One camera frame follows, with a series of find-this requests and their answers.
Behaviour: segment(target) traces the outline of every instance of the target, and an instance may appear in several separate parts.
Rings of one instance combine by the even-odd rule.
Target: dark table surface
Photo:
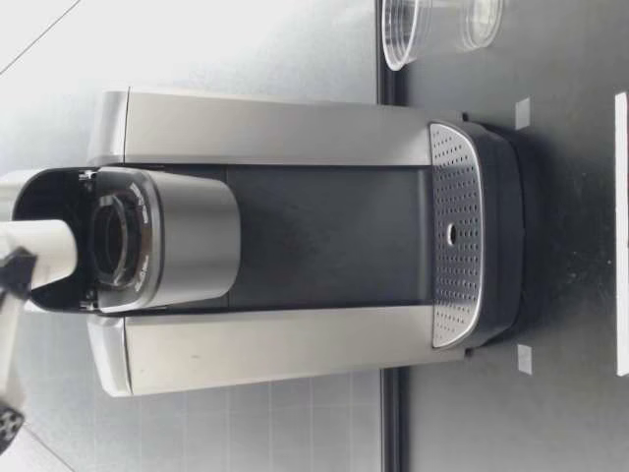
[[[629,88],[625,0],[511,0],[494,44],[425,57],[395,102],[513,130],[526,179],[520,319],[463,363],[409,369],[409,471],[629,468],[629,379],[615,374],[614,95]],[[533,348],[533,375],[517,344]]]

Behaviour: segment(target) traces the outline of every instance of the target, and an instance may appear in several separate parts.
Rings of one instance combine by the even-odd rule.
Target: coffee machine
[[[514,149],[459,118],[109,91],[86,166],[8,174],[0,217],[72,230],[32,301],[114,396],[458,360],[513,325],[524,238]]]

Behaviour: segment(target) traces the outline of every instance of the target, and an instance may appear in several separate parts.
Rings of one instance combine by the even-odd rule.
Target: transparent cup
[[[500,28],[504,0],[384,0],[382,42],[389,68],[427,54],[489,46]]]

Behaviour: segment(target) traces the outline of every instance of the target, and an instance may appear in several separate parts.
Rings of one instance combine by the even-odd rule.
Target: white tape piece
[[[531,126],[531,98],[527,96],[515,104],[515,129],[522,130],[529,126]]]
[[[533,374],[533,348],[518,344],[518,371],[531,376]]]
[[[616,374],[629,374],[629,194],[627,93],[615,98],[616,174]]]

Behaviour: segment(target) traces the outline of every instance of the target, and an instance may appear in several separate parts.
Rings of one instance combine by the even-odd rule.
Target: perforated drip tray grate
[[[446,347],[474,329],[482,302],[485,234],[483,185],[473,143],[430,125],[434,196],[432,344]]]

